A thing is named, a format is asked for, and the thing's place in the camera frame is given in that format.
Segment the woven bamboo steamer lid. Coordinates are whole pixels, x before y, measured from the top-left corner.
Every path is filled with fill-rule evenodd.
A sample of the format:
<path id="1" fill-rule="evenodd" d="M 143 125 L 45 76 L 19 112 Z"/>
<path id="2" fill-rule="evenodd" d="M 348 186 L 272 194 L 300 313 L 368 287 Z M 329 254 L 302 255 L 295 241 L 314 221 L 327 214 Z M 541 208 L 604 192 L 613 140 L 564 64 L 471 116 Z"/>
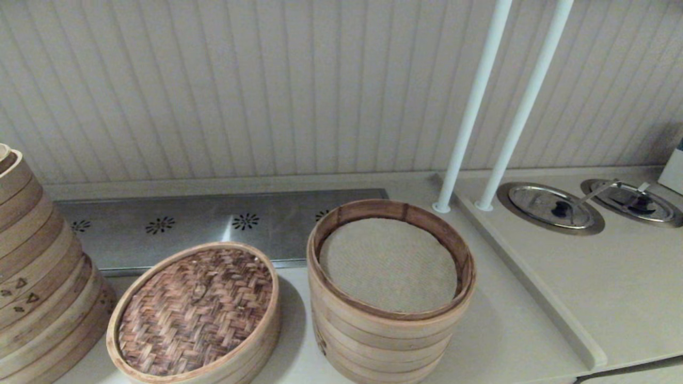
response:
<path id="1" fill-rule="evenodd" d="M 280 324 L 280 280 L 254 246 L 214 242 L 180 251 L 133 282 L 106 345 L 132 384 L 231 384 Z"/>

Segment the grey steamer liner cloth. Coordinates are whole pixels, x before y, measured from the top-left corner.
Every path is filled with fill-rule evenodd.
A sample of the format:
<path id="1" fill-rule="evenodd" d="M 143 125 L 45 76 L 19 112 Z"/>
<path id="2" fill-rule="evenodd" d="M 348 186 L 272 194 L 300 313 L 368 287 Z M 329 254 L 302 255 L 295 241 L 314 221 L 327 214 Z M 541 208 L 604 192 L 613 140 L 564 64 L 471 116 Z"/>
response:
<path id="1" fill-rule="evenodd" d="M 424 229 L 399 220 L 369 218 L 335 229 L 319 263 L 339 290 L 384 311 L 432 311 L 456 296 L 449 251 Z"/>

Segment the bamboo steamer basket stack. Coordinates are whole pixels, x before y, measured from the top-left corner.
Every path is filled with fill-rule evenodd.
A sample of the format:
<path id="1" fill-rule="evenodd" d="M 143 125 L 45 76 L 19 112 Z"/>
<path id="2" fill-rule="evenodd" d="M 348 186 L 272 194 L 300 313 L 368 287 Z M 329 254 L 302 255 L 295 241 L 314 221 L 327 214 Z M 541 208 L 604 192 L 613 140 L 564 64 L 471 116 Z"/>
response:
<path id="1" fill-rule="evenodd" d="M 384 311 L 351 298 L 331 282 L 319 263 L 324 241 L 335 229 L 369 218 L 424 229 L 449 251 L 458 277 L 456 296 L 449 304 L 425 312 Z M 434 371 L 476 285 L 475 260 L 450 224 L 408 203 L 359 200 L 323 216 L 310 233 L 306 250 L 315 338 L 336 370 L 359 384 L 417 384 Z"/>

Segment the steel pot lid black knob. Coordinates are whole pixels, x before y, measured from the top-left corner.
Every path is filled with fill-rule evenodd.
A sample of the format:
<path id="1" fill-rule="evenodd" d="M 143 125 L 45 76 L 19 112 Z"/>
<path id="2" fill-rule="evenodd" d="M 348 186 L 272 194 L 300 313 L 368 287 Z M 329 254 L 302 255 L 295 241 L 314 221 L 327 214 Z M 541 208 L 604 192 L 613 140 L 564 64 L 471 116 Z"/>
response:
<path id="1" fill-rule="evenodd" d="M 663 199 L 634 185 L 619 182 L 596 194 L 593 199 L 615 212 L 649 222 L 671 222 L 676 218 L 674 207 Z"/>
<path id="2" fill-rule="evenodd" d="M 585 229 L 595 223 L 593 214 L 559 190 L 521 185 L 507 193 L 510 202 L 529 217 L 559 228 Z"/>

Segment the tall bamboo steamer stack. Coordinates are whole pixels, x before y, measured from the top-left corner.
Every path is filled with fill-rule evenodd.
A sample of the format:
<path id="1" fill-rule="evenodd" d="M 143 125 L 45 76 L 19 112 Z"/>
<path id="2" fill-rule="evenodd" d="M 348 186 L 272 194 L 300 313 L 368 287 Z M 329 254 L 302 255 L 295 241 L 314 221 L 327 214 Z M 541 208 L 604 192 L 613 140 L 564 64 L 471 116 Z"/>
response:
<path id="1" fill-rule="evenodd" d="M 22 153 L 0 143 L 0 384 L 51 384 L 106 330 L 116 295 Z"/>

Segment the perforated stainless steel panel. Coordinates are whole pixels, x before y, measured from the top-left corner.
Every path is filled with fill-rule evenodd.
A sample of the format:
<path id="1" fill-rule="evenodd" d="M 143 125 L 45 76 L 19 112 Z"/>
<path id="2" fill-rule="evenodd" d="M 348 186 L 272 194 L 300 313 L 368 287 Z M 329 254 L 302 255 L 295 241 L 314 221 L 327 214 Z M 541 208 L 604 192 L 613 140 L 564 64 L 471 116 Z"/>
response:
<path id="1" fill-rule="evenodd" d="M 334 207 L 387 199 L 385 189 L 58 202 L 83 250 L 111 277 L 139 276 L 181 250 L 241 242 L 278 268 L 303 267 L 315 224 Z"/>

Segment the white metal pole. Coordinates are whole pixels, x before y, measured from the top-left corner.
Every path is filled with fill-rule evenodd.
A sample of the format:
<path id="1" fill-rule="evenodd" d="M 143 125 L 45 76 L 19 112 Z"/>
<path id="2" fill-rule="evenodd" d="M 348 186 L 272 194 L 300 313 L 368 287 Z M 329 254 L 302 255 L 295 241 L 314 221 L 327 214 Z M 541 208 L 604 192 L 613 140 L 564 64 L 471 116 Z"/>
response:
<path id="1" fill-rule="evenodd" d="M 475 78 L 459 126 L 458 136 L 449 159 L 446 177 L 444 177 L 442 182 L 438 199 L 432 204 L 432 209 L 436 212 L 447 213 L 451 211 L 449 206 L 450 200 L 455 189 L 459 171 L 463 165 L 464 155 L 471 138 L 476 117 L 480 111 L 481 102 L 485 96 L 485 91 L 498 53 L 498 47 L 502 41 L 512 3 L 513 0 L 497 0 L 495 5 L 485 45 L 481 52 L 480 63 L 476 69 Z"/>
<path id="2" fill-rule="evenodd" d="M 507 133 L 505 141 L 502 145 L 497 161 L 493 167 L 492 173 L 486 183 L 486 187 L 481 194 L 481 197 L 476 201 L 475 206 L 481 211 L 493 210 L 493 199 L 497 192 L 498 186 L 501 184 L 505 170 L 514 153 L 522 131 L 527 124 L 527 120 L 542 88 L 548 69 L 553 61 L 555 51 L 559 45 L 559 41 L 565 29 L 566 22 L 570 16 L 571 8 L 573 8 L 574 0 L 557 0 L 554 8 L 553 19 L 550 22 L 548 31 L 544 38 L 544 42 L 536 59 L 536 64 L 531 72 L 526 89 L 519 103 L 517 112 L 515 112 L 514 119 Z"/>

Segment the white container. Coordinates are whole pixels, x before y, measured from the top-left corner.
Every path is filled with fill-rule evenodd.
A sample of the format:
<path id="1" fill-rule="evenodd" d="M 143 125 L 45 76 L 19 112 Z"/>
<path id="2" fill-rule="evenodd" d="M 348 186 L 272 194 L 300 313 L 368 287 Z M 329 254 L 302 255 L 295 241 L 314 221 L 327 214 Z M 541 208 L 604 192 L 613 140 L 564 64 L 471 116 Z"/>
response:
<path id="1" fill-rule="evenodd" d="M 683 195 L 683 138 L 671 153 L 657 182 L 676 194 Z"/>

